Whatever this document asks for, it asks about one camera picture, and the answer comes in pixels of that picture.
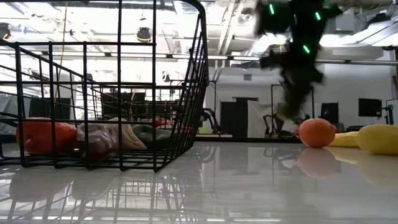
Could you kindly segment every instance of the monitor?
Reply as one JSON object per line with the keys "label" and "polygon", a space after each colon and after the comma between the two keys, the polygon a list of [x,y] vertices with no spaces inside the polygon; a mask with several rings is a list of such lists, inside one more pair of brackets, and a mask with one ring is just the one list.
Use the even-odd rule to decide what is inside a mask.
{"label": "monitor", "polygon": [[358,113],[361,117],[381,117],[382,100],[358,99]]}

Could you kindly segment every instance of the red pepper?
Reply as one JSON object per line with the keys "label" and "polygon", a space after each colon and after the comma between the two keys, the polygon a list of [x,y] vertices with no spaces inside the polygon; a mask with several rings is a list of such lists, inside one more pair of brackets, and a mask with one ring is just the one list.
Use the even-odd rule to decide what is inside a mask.
{"label": "red pepper", "polygon": [[[29,119],[48,119],[50,118],[29,118]],[[51,122],[24,121],[22,123],[24,131],[24,150],[32,155],[49,156],[53,154]],[[77,146],[77,129],[68,123],[55,123],[55,140],[57,151],[61,154],[73,153]],[[19,128],[17,128],[16,139],[18,144]]]}

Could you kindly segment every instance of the white curtain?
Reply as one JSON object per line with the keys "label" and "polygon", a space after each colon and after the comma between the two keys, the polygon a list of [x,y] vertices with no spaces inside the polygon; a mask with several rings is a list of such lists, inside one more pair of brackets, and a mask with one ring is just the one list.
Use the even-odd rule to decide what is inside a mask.
{"label": "white curtain", "polygon": [[[248,101],[248,138],[263,138],[266,131],[264,115],[271,115],[271,104]],[[271,119],[267,119],[271,131]]]}

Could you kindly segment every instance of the robot arm in background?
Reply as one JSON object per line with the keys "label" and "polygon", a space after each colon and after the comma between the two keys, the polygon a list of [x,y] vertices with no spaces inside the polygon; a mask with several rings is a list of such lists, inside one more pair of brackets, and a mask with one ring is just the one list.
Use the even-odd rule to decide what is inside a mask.
{"label": "robot arm in background", "polygon": [[274,127],[272,128],[273,130],[275,130],[275,133],[279,133],[282,130],[283,125],[285,123],[285,121],[280,119],[280,118],[278,118],[276,114],[274,114],[272,116],[271,115],[264,115],[262,118],[263,118],[263,120],[264,120],[264,122],[266,124],[266,132],[265,132],[265,134],[270,134],[267,118],[271,118],[271,119],[273,119],[275,121],[274,122]]}
{"label": "robot arm in background", "polygon": [[209,120],[211,129],[213,130],[213,134],[223,132],[217,122],[216,113],[212,109],[204,108],[203,112],[202,112],[202,116],[203,116],[204,121]]}

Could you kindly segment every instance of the glossy table surface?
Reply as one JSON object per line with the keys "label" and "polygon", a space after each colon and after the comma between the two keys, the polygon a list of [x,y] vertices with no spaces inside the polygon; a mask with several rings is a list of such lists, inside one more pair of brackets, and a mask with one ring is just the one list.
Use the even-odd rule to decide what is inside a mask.
{"label": "glossy table surface", "polygon": [[152,171],[0,167],[4,223],[398,223],[398,157],[197,142]]}

